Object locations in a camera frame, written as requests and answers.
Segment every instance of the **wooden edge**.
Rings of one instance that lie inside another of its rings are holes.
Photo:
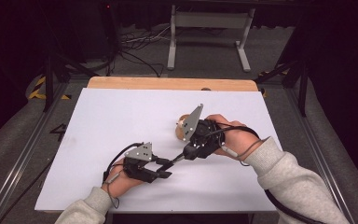
[[[127,90],[258,91],[252,80],[171,77],[92,77],[87,87]]]

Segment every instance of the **white board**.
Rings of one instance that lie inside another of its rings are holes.
[[[177,120],[203,104],[201,119],[222,114],[254,129],[260,138],[278,136],[258,91],[145,91],[83,89],[49,170],[35,210],[62,211],[101,186],[103,171],[124,147],[152,142],[153,153],[173,159],[185,142],[175,136]],[[156,170],[157,165],[147,166]],[[131,189],[118,213],[252,212],[275,207],[259,187],[252,167],[227,157],[180,161],[168,179]]]

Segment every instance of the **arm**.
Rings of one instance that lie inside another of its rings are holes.
[[[85,200],[78,200],[69,205],[55,223],[104,223],[107,211],[113,206],[111,197],[117,198],[129,189],[143,183],[140,180],[128,178],[124,172],[121,172],[121,169],[121,165],[115,166],[107,177],[110,179],[119,173],[115,181],[111,184],[104,183],[100,188],[94,187]]]
[[[239,126],[238,121],[228,122],[220,115],[212,115],[211,119],[223,128],[225,124]],[[316,221],[323,223],[349,223],[337,208],[329,190],[322,179],[311,170],[298,165],[296,158],[278,149],[272,137],[257,143],[257,137],[251,133],[232,130],[226,132],[226,146],[237,154],[247,152],[240,158],[229,156],[222,149],[215,153],[226,155],[235,160],[250,164],[257,173],[257,180],[263,189],[271,194],[285,207]],[[282,211],[279,223],[299,223]]]

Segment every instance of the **gray sleeve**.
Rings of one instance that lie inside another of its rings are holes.
[[[323,180],[298,165],[289,152],[280,151],[272,137],[245,160],[257,173],[263,189],[268,189],[284,206],[323,223],[349,223],[337,208]],[[300,223],[279,211],[279,223]]]
[[[105,214],[112,206],[109,195],[100,188],[93,188],[89,197],[69,205],[55,222],[56,224],[104,223]]]

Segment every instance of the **hand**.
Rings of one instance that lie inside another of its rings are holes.
[[[222,115],[210,115],[206,119],[213,120],[218,123],[219,127],[224,129],[228,126],[244,126],[246,125],[240,123],[239,121],[231,121],[228,122],[226,118]],[[235,151],[238,155],[242,154],[246,149],[248,149],[253,143],[259,140],[254,134],[248,133],[241,130],[230,130],[225,132],[226,136],[226,143],[225,146],[229,149]],[[261,146],[263,142],[258,142],[254,146],[252,146],[245,155],[241,156],[240,158],[235,158],[228,153],[226,153],[223,149],[219,148],[214,153],[217,155],[224,155],[228,156],[234,160],[241,160],[244,161],[252,152],[254,152],[259,146]]]
[[[124,159],[121,159],[115,164],[123,164]],[[116,165],[114,168],[110,171],[109,176],[106,179],[111,178],[115,174],[119,173],[118,177],[109,185],[109,191],[110,196],[117,198],[121,195],[123,195],[125,192],[127,192],[129,189],[136,187],[138,185],[143,184],[144,182],[137,179],[132,179],[127,177],[126,173],[124,173],[123,166],[122,165]],[[108,185],[103,184],[101,186],[101,189],[107,192]]]

